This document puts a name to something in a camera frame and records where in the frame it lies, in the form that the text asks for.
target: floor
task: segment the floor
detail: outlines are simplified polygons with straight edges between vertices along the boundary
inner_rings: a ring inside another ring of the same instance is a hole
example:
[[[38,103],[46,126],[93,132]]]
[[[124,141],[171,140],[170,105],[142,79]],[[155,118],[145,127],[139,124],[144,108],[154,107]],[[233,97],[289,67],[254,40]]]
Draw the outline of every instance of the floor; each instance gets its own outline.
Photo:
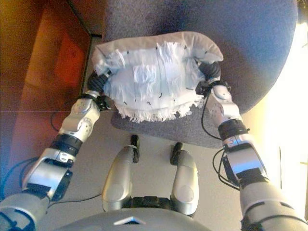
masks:
[[[93,44],[98,42],[100,39],[96,38]],[[110,124],[112,113],[101,112],[93,133],[82,145],[72,169],[74,176],[63,200],[79,200],[99,194],[113,159],[123,146],[129,144],[131,134]],[[169,163],[169,155],[175,142],[138,135],[141,157],[132,169],[132,196],[170,197],[176,167]],[[240,230],[239,193],[221,184],[212,168],[212,157],[217,150],[190,144],[184,144],[184,149],[194,157],[199,172],[200,199],[194,219],[211,230]],[[38,230],[51,231],[102,211],[101,197],[54,205],[40,222]]]

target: robotic arm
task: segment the robotic arm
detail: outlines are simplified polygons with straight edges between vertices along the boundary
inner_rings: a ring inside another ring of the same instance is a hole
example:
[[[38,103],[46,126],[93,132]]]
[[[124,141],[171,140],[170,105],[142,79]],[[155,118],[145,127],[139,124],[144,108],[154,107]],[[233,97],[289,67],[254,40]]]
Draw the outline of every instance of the robotic arm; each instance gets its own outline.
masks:
[[[228,180],[240,187],[243,231],[307,231],[304,219],[288,204],[280,189],[267,178],[258,148],[243,124],[228,88],[212,75],[206,107],[223,141],[223,164]]]
[[[34,230],[50,201],[63,198],[73,173],[70,168],[100,116],[99,93],[87,91],[73,105],[51,146],[26,175],[22,193],[0,204],[0,230]]]

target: black cable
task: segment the black cable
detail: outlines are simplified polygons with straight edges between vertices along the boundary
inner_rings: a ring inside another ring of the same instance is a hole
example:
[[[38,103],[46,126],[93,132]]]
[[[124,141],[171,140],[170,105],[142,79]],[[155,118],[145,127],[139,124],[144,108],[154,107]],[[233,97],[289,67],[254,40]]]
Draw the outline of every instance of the black cable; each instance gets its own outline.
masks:
[[[68,101],[66,101],[64,104],[63,104],[63,107],[66,107],[71,101],[76,101],[77,99],[70,99],[70,100],[68,100]],[[56,110],[56,111],[54,111],[54,112],[52,112],[52,114],[51,114],[51,116],[50,116],[50,125],[51,125],[51,127],[52,127],[52,129],[53,130],[55,130],[56,132],[59,132],[59,130],[54,126],[54,124],[53,124],[53,119],[54,119],[54,117],[55,117],[55,115],[58,113],[58,112],[60,112],[60,109],[59,110]]]
[[[87,201],[87,200],[94,199],[94,198],[99,197],[99,196],[101,196],[101,195],[102,195],[102,193],[97,194],[97,195],[92,196],[92,197],[89,197],[89,198],[86,198],[86,199],[75,200],[75,201],[59,201],[59,202],[55,202],[55,203],[51,204],[50,206],[48,206],[48,208],[50,208],[50,207],[53,206],[53,205],[62,204],[62,203],[83,202],[83,201]]]
[[[212,165],[213,165],[213,168],[214,168],[214,170],[215,170],[215,172],[216,172],[217,174],[219,174],[219,172],[218,172],[218,170],[217,170],[216,167],[215,167],[215,158],[216,158],[216,156],[217,156],[222,150],[223,150],[223,148],[220,149],[220,150],[218,150],[218,152],[215,153],[215,155],[213,156],[213,159],[212,159]]]
[[[208,91],[208,93],[206,94],[206,101],[205,101],[204,108],[203,108],[203,112],[202,112],[202,116],[201,116],[201,125],[202,125],[203,131],[205,131],[207,135],[209,135],[210,137],[213,137],[214,139],[221,140],[221,138],[219,138],[219,137],[217,137],[217,136],[214,136],[214,135],[210,134],[210,133],[205,129],[205,127],[204,127],[204,113],[205,113],[206,104],[207,104],[209,95],[210,95],[210,93],[211,93],[211,90],[212,90],[212,89],[210,89],[210,90]]]
[[[223,181],[222,179],[225,179],[221,174],[220,174],[220,169],[221,169],[221,164],[222,164],[222,158],[224,156],[225,152],[222,153],[221,155],[221,159],[220,159],[220,163],[219,163],[219,168],[218,168],[218,179],[220,180],[220,182],[224,183],[225,185],[233,188],[233,189],[236,189],[237,191],[239,191],[240,189],[233,186],[232,184],[230,184],[230,181],[227,180],[227,182]]]
[[[51,116],[50,116],[50,125],[51,125],[52,129],[55,130],[56,132],[58,132],[59,130],[56,129],[56,127],[53,125],[53,118],[54,118],[54,116],[57,114],[57,112],[58,112],[58,111],[53,112],[53,113],[51,114]]]
[[[5,184],[6,184],[6,181],[8,180],[8,178],[10,177],[10,175],[12,174],[12,172],[14,171],[15,168],[19,167],[20,165],[28,162],[28,161],[32,161],[33,159],[36,159],[37,157],[34,157],[34,158],[30,158],[30,159],[27,159],[27,160],[23,160],[23,161],[20,161],[18,162],[16,165],[14,165],[10,170],[9,172],[5,175],[4,179],[3,179],[3,182],[1,184],[1,188],[0,188],[0,200],[4,200],[5,199],[5,195],[4,195],[4,187],[5,187]]]
[[[29,162],[23,167],[23,169],[20,171],[20,173],[19,173],[19,186],[20,186],[20,187],[23,186],[23,178],[24,178],[24,173],[25,173],[26,168],[27,168],[30,164],[36,162],[38,159],[39,159],[39,158],[36,157],[35,159],[29,161]]]
[[[219,172],[219,171],[216,169],[216,167],[215,167],[215,159],[216,159],[216,156],[217,156],[222,150],[224,150],[224,149],[222,148],[222,149],[218,150],[218,152],[215,153],[215,155],[213,156],[213,159],[212,159],[212,165],[213,165],[213,168],[214,168],[215,172],[218,174],[218,176],[220,176],[221,178],[223,178],[225,181],[230,182],[228,179],[226,179],[225,177],[223,177],[223,176],[220,174],[220,172]]]

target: white fringe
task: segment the white fringe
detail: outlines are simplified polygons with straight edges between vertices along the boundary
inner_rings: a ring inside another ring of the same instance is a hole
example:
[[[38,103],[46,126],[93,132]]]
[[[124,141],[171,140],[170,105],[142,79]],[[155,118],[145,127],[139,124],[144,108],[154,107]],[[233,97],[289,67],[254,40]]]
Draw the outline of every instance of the white fringe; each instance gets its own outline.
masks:
[[[168,120],[173,120],[176,118],[176,113],[180,114],[180,118],[184,116],[191,115],[192,112],[190,111],[191,106],[196,106],[201,108],[204,105],[204,99],[202,96],[196,97],[195,101],[190,101],[174,108],[161,108],[155,109],[151,111],[144,111],[144,110],[134,110],[124,105],[119,105],[115,103],[119,113],[121,114],[122,118],[128,117],[131,122],[140,123],[142,121],[149,121],[149,122],[164,122]]]

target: white fabric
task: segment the white fabric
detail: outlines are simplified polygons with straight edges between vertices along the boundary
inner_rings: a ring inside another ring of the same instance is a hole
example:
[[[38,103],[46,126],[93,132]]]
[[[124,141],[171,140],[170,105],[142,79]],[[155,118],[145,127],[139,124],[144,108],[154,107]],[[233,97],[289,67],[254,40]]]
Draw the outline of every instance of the white fabric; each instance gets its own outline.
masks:
[[[133,122],[189,115],[190,106],[203,104],[195,88],[205,77],[195,60],[222,59],[217,45],[195,32],[120,39],[96,46],[92,57],[98,75],[112,72],[104,93]]]

